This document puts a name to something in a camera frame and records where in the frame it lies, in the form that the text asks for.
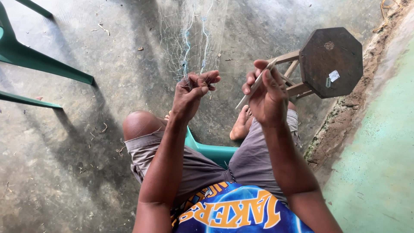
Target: netting needle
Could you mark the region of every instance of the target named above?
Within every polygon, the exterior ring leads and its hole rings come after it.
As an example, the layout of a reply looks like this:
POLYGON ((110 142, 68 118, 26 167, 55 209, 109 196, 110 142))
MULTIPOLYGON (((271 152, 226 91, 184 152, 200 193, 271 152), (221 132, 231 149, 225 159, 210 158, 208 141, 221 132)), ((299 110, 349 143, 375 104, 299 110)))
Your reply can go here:
POLYGON ((265 70, 270 70, 270 67, 273 67, 274 65, 276 65, 278 58, 275 58, 271 63, 269 63, 266 68, 260 73, 259 77, 256 79, 255 83, 253 83, 252 87, 250 88, 250 93, 248 95, 245 95, 243 97, 243 99, 241 99, 240 103, 236 106, 236 109, 240 109, 242 106, 248 104, 250 97, 253 95, 253 93, 255 93, 255 91, 258 89, 258 87, 260 86, 260 84, 262 84, 263 80, 262 80, 262 76, 263 76, 263 72, 265 70))

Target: forearm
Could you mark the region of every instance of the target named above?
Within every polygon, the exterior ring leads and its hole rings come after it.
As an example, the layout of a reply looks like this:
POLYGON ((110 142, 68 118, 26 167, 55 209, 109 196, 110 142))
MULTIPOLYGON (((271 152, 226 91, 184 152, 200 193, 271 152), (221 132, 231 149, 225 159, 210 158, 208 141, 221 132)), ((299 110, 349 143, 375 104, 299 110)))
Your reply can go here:
POLYGON ((263 128, 270 162, 276 182, 288 197, 319 190, 319 184, 306 161, 298 153, 287 123, 280 127, 263 128))
POLYGON ((187 123, 168 121, 164 136, 142 182, 140 203, 164 203, 171 207, 183 174, 187 123))

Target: bare foot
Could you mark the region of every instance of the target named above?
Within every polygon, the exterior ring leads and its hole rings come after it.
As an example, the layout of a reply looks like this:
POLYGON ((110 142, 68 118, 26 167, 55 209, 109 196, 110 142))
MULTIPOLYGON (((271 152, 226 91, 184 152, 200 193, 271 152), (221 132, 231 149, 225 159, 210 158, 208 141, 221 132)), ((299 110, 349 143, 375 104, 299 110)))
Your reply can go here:
POLYGON ((241 112, 238 115, 238 118, 233 126, 233 129, 230 132, 231 140, 239 140, 246 138, 248 131, 245 129, 246 122, 249 118, 252 117, 252 111, 248 105, 244 105, 241 112))
POLYGON ((168 121, 170 119, 171 111, 168 112, 168 115, 165 115, 164 120, 168 121))

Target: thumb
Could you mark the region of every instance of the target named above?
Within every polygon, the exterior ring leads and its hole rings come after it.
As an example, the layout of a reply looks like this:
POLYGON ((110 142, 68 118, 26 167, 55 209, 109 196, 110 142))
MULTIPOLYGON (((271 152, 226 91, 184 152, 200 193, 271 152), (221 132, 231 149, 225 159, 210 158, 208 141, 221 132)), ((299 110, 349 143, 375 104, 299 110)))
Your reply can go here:
POLYGON ((200 100, 208 92, 208 87, 196 87, 187 94, 190 100, 200 100))
POLYGON ((280 87, 277 84, 276 80, 270 73, 270 70, 264 70, 262 76, 263 84, 265 85, 267 92, 271 95, 278 95, 280 92, 280 87))

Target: green painted floor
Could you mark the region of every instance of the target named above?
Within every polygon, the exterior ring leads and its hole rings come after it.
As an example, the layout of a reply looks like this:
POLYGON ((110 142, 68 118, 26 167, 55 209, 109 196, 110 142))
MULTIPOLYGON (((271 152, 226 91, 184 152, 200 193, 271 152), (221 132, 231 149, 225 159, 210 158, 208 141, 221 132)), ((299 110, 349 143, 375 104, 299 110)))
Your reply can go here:
POLYGON ((344 232, 414 232, 414 34, 324 186, 344 232))

